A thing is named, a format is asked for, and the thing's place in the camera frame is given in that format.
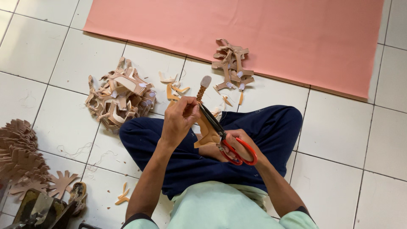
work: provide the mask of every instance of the sleeve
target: sleeve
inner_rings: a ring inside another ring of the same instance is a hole
[[[155,222],[144,213],[132,215],[121,229],[159,229]]]
[[[311,217],[302,211],[287,213],[279,223],[285,229],[319,229]]]

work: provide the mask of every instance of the person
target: person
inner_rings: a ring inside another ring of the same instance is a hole
[[[249,113],[222,112],[226,141],[243,158],[255,151],[254,166],[227,162],[216,145],[194,148],[191,127],[200,118],[195,97],[183,96],[165,111],[164,119],[140,117],[120,128],[120,139],[143,171],[126,211],[124,229],[157,229],[151,219],[160,191],[174,202],[168,229],[318,228],[294,189],[284,179],[286,163],[302,125],[291,106],[270,106]],[[235,155],[226,150],[230,157]],[[269,197],[281,217],[264,207]]]

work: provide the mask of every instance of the pink sheet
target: pink sheet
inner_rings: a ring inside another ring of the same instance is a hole
[[[94,0],[85,31],[214,61],[249,48],[245,69],[368,97],[383,0]]]

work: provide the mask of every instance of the leg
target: leg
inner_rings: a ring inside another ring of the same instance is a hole
[[[120,128],[120,139],[137,166],[143,171],[161,137],[163,119],[140,117]],[[231,173],[223,163],[202,157],[194,149],[197,137],[190,129],[181,144],[172,153],[166,167],[162,193],[172,199],[193,184],[205,181],[228,180]]]
[[[285,176],[286,164],[302,125],[302,115],[296,108],[276,105],[249,113],[223,112],[220,123],[225,130],[245,130],[281,176]],[[267,191],[254,167],[228,165],[241,178],[237,184]]]

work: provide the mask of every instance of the scissors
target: scissors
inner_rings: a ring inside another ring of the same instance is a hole
[[[225,130],[223,129],[223,127],[220,125],[220,123],[218,122],[218,120],[216,120],[216,118],[212,115],[212,113],[201,103],[199,103],[199,105],[201,106],[201,110],[202,113],[204,114],[204,116],[206,117],[206,119],[208,120],[208,122],[212,125],[212,127],[215,129],[215,131],[219,134],[219,136],[221,137],[221,142],[229,148],[230,151],[232,151],[235,155],[236,155],[236,160],[231,159],[228,155],[226,155],[224,149],[222,146],[219,146],[219,151],[221,152],[221,154],[228,160],[230,161],[232,164],[234,165],[241,165],[244,163],[248,164],[248,165],[255,165],[257,163],[257,155],[256,152],[254,151],[254,149],[247,144],[245,141],[241,140],[240,138],[236,138],[236,140],[242,144],[253,156],[253,161],[247,161],[245,159],[243,159],[237,152],[236,150],[229,145],[229,143],[226,141],[226,133]]]

